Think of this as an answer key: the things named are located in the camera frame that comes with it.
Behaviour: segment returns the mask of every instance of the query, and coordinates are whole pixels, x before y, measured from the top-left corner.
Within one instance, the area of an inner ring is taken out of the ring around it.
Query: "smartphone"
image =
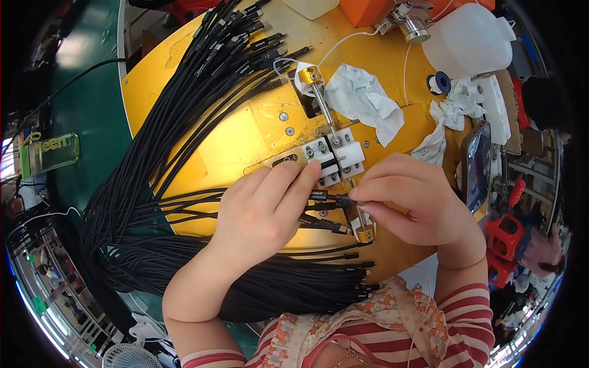
[[[462,140],[461,194],[471,213],[481,208],[489,194],[492,148],[491,126],[486,120],[481,120]]]

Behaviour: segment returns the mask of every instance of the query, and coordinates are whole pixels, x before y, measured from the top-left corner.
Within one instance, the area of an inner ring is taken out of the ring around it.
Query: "red handle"
[[[507,199],[507,204],[509,204],[510,207],[515,206],[517,204],[517,202],[519,202],[521,195],[524,193],[524,189],[525,189],[524,179],[522,179],[522,178],[517,179],[515,181],[514,188],[511,190],[511,193],[509,194],[509,198]]]

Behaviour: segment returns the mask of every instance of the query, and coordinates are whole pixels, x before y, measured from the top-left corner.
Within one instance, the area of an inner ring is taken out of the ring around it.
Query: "white plastic bottle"
[[[515,33],[504,17],[496,18],[484,6],[468,3],[428,28],[423,42],[429,63],[450,78],[495,70],[511,64]]]
[[[339,0],[283,0],[305,18],[316,19],[339,5]]]

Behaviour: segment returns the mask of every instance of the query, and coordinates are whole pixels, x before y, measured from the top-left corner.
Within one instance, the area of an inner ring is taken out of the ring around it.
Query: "yellow metal work surface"
[[[240,6],[245,8],[252,3],[253,1],[245,0]],[[373,28],[354,29],[339,7],[314,21],[302,17],[281,1],[267,4],[263,12],[262,20],[273,25],[273,29],[267,33],[287,33],[286,45],[289,52],[313,45],[315,49],[305,55],[302,61],[315,64],[343,37],[359,31],[373,32]],[[123,98],[133,136],[141,128],[161,90],[176,70],[199,24],[200,19],[195,19],[172,34],[123,79]],[[265,36],[260,32],[258,37]],[[405,103],[403,63],[407,47],[398,30],[393,30],[385,36],[360,35],[340,44],[321,65],[321,72],[326,81],[329,81],[342,63],[367,70],[378,77],[389,97],[403,107],[405,125],[386,148],[376,143],[373,128],[360,123],[353,124],[347,118],[334,114],[338,129],[350,126],[356,141],[369,143],[368,148],[364,149],[366,169],[390,153],[407,152],[417,147],[435,128],[435,123],[429,115],[429,104],[432,99],[441,101],[442,98],[434,97],[426,87],[426,77],[434,74],[435,70],[425,59],[419,45],[413,46],[408,55],[406,88],[409,105]],[[289,119],[286,122],[279,120],[281,112],[288,113]],[[293,136],[288,137],[285,134],[287,127],[294,128]],[[454,171],[460,161],[460,142],[471,128],[472,125],[468,121],[465,132],[446,130],[448,148],[444,170],[451,183],[454,183]],[[219,124],[180,170],[166,197],[205,188],[226,187],[241,177],[244,171],[262,165],[264,160],[314,140],[327,132],[328,127],[323,116],[308,119],[295,90],[291,84],[286,84],[243,104]],[[358,183],[359,179],[360,175],[354,177],[355,183]],[[339,184],[329,189],[334,193],[345,193],[349,187]],[[202,206],[200,209],[216,209],[215,205],[209,206]],[[343,213],[331,211],[327,218],[343,221]],[[175,224],[173,228],[179,234],[208,235],[213,233],[214,226],[215,221],[207,219]],[[379,263],[370,281],[378,281],[396,274],[435,252],[434,247],[404,244],[382,228],[378,229],[377,238],[374,244],[360,250],[363,259]],[[351,236],[332,234],[325,230],[304,229],[298,231],[284,251],[344,246],[354,242],[355,239]]]

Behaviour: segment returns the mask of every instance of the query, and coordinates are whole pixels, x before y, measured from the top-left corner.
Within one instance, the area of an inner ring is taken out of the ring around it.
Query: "fan grille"
[[[102,368],[161,368],[146,349],[133,344],[117,344],[104,353]]]

